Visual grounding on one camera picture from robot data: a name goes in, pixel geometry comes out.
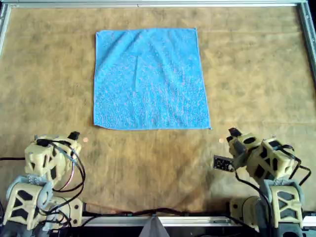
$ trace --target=wire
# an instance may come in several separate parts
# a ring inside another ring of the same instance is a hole
[[[21,157],[21,158],[1,157],[0,161],[2,161],[2,160],[25,160],[25,158],[24,157]]]
[[[0,209],[1,209],[1,221],[0,224],[2,224],[3,220],[4,220],[4,207],[0,201]]]
[[[302,166],[302,165],[300,165],[300,168],[308,171],[308,174],[307,174],[307,175],[302,179],[302,181],[299,183],[299,185],[302,186],[302,184],[304,184],[305,181],[311,176],[312,171],[311,171],[309,168],[307,168],[307,167],[305,167],[305,166]]]
[[[258,232],[248,226],[247,224],[243,223],[242,221],[228,215],[228,214],[223,214],[223,213],[214,213],[214,212],[182,212],[182,211],[177,211],[174,209],[170,208],[158,208],[158,209],[148,209],[148,210],[143,210],[143,211],[137,211],[137,212],[121,212],[117,214],[95,214],[95,216],[90,217],[87,219],[81,227],[84,227],[86,224],[88,224],[90,221],[99,218],[99,217],[115,217],[115,216],[142,216],[142,215],[153,215],[156,214],[157,212],[162,212],[162,213],[167,213],[167,214],[174,214],[176,216],[224,216],[232,221],[234,221],[236,224],[239,224],[249,231],[255,233],[256,235]]]
[[[70,174],[70,177],[69,177],[67,183],[63,187],[61,187],[58,191],[61,191],[62,189],[64,189],[65,187],[67,187],[70,184],[71,180],[73,179],[74,173],[75,173],[75,164],[73,163],[72,169],[71,169],[71,174]]]
[[[284,148],[292,149],[293,151],[294,151],[294,148],[291,145],[283,145],[283,146],[279,146],[277,148],[277,150],[282,151],[284,154],[288,155],[289,157],[291,157],[292,159],[294,159],[297,162],[293,172],[291,173],[291,175],[288,179],[292,179],[294,174],[296,173],[296,171],[299,168],[308,171],[308,174],[299,183],[299,185],[302,186],[305,183],[305,181],[311,176],[312,171],[309,168],[302,166],[301,165],[302,161],[299,158],[297,158],[296,156],[294,156],[293,154],[291,154],[290,152],[284,150]]]

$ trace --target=metal frame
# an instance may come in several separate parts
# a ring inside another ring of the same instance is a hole
[[[82,222],[90,217],[84,216]],[[86,227],[136,227],[144,226],[151,217],[98,217],[91,220]],[[239,226],[227,217],[159,217],[165,227],[234,227]],[[316,216],[306,216],[303,220],[303,227],[316,227]]]
[[[12,7],[100,8],[100,7],[265,7],[297,6],[316,89],[316,33],[307,0],[4,0],[0,13],[0,56]]]
[[[0,12],[0,55],[9,24],[12,7],[31,8],[78,8],[78,7],[247,7],[247,6],[297,6],[301,17],[303,35],[311,66],[313,81],[316,88],[316,33],[312,15],[306,0],[147,0],[147,1],[108,1],[108,0],[7,0],[2,4]],[[144,226],[150,217],[100,217],[92,220],[86,226]],[[229,227],[237,226],[226,217],[159,217],[167,226],[205,226]],[[307,217],[303,225],[316,227],[316,217]]]

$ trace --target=robotic arm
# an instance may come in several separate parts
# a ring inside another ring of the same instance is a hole
[[[260,197],[231,200],[231,215],[259,229],[262,236],[303,237],[304,195],[300,185],[311,172],[298,184],[292,177],[298,168],[305,167],[301,166],[291,146],[282,144],[275,137],[262,140],[252,133],[242,134],[236,128],[229,129],[229,132],[227,141],[233,158],[214,156],[214,168],[235,172],[239,181],[253,186],[260,194]],[[292,171],[295,161],[298,164]],[[259,189],[239,179],[236,170],[244,166]]]
[[[78,198],[57,197],[53,193],[65,188],[54,189],[70,169],[79,166],[81,145],[78,137],[78,132],[72,132],[68,137],[36,136],[25,149],[27,175],[18,176],[6,193],[4,236],[48,236],[52,229],[81,224],[82,202]]]

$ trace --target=towel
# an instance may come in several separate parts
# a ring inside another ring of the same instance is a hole
[[[211,128],[196,29],[96,33],[94,124]]]

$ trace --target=brown mat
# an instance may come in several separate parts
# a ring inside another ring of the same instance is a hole
[[[214,130],[114,131],[93,126],[95,33],[197,27]],[[291,144],[316,172],[315,91],[294,8],[12,10],[0,58],[0,154],[21,157],[34,134],[82,133],[82,200],[109,209],[223,209],[255,195],[212,169],[220,143],[239,127]],[[1,200],[23,162],[1,162]],[[296,176],[301,179],[304,173]],[[249,180],[244,169],[240,176]],[[315,209],[312,176],[305,209]]]

